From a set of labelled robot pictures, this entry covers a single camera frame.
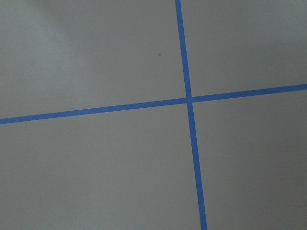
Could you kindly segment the blue tape grid lines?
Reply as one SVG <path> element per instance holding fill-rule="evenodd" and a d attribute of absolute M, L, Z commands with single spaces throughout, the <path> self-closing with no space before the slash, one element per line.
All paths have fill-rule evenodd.
<path fill-rule="evenodd" d="M 196 124 L 195 124 L 194 107 L 193 107 L 194 104 L 200 103 L 200 102 L 235 99 L 235 98 L 242 98 L 242 97 L 252 97 L 252 96 L 259 96 L 259 95 L 305 91 L 307 89 L 307 85 L 298 84 L 298 85 L 272 87 L 272 88 L 265 88 L 265 89 L 255 89 L 255 90 L 247 90 L 247 91 L 239 91 L 239 92 L 226 92 L 226 93 L 218 93 L 218 94 L 210 94 L 210 95 L 193 96 L 192 88 L 191 88 L 190 73 L 189 73 L 189 59 L 188 59 L 186 38 L 185 38 L 184 19 L 183 19 L 182 5 L 181 5 L 180 0 L 175 1 L 175 8 L 176 8 L 177 29 L 178 29 L 178 37 L 179 37 L 179 44 L 180 44 L 182 71 L 183 71 L 183 78 L 184 78 L 184 87 L 185 87 L 185 97 L 184 98 L 175 98 L 175 99 L 141 102 L 141 103 L 130 103 L 130 104 L 104 106 L 104 107 L 98 107 L 98 108 L 87 108 L 87 109 L 80 109 L 80 110 L 71 110 L 71 111 L 36 114 L 36 115 L 26 115 L 26 116 L 18 116 L 18 117 L 8 117 L 8 118 L 2 118 L 0 120 L 0 123 L 4 125 L 4 124 L 13 124 L 13 123 L 29 122 L 29 121 L 37 121 L 37 120 L 47 120 L 47 119 L 55 119 L 55 118 L 63 118 L 63 117 L 102 114 L 102 113 L 110 113 L 110 112 L 116 112 L 116 111 L 125 111 L 125 110 L 129 111 L 129 110 L 136 110 L 136 109 L 143 109 L 143 108 L 163 107 L 163 106 L 185 104 L 187 107 L 187 114 L 188 114 L 188 121 L 189 121 L 189 135 L 190 135 L 190 142 L 191 142 L 193 169 L 194 169 L 194 175 L 195 175 L 197 201 L 198 201 L 198 209 L 199 209 L 199 216 L 200 216 L 200 227 L 202 230 L 206 230 L 208 228 L 208 225 L 207 225 L 207 216 L 206 216 L 206 207 L 205 207 L 205 197 L 203 193 L 203 183 L 202 183 L 202 178 L 201 178 L 201 166 L 200 166 L 200 159 L 199 159 L 197 130 L 196 130 Z"/>

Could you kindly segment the brown paper table cover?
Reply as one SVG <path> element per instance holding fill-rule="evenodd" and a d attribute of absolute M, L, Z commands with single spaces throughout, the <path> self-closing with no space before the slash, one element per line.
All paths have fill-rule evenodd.
<path fill-rule="evenodd" d="M 193 96 L 307 84 L 304 0 L 181 0 Z M 185 97 L 175 0 L 3 0 L 0 119 Z M 307 90 L 194 104 L 207 230 L 307 227 Z M 185 104 L 0 124 L 3 230 L 201 230 Z"/>

